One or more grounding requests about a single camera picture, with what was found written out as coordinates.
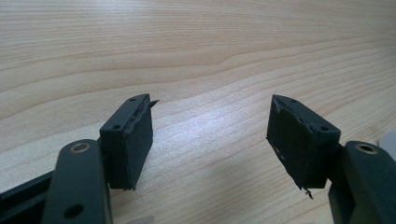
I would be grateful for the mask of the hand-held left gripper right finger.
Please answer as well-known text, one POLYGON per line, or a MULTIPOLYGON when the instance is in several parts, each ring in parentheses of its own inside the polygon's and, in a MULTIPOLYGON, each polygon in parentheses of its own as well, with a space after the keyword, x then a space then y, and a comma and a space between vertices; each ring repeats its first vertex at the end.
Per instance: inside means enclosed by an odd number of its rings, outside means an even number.
POLYGON ((266 139, 299 189, 342 185, 341 131, 299 101, 273 95, 266 139))

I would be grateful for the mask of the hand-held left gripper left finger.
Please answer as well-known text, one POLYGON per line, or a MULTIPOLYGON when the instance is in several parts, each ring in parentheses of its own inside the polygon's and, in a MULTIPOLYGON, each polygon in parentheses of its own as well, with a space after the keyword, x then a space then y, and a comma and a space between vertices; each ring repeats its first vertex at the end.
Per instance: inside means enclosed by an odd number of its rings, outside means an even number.
POLYGON ((100 129, 106 182, 112 189, 135 189, 153 144, 148 93, 127 99, 100 129))

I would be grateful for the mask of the pale grey object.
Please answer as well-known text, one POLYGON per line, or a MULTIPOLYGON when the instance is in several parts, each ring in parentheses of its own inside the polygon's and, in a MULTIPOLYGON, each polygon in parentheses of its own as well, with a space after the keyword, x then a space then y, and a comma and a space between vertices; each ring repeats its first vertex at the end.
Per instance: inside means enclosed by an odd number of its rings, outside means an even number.
POLYGON ((391 155, 396 155, 396 130, 385 134, 379 141, 379 146, 391 155))

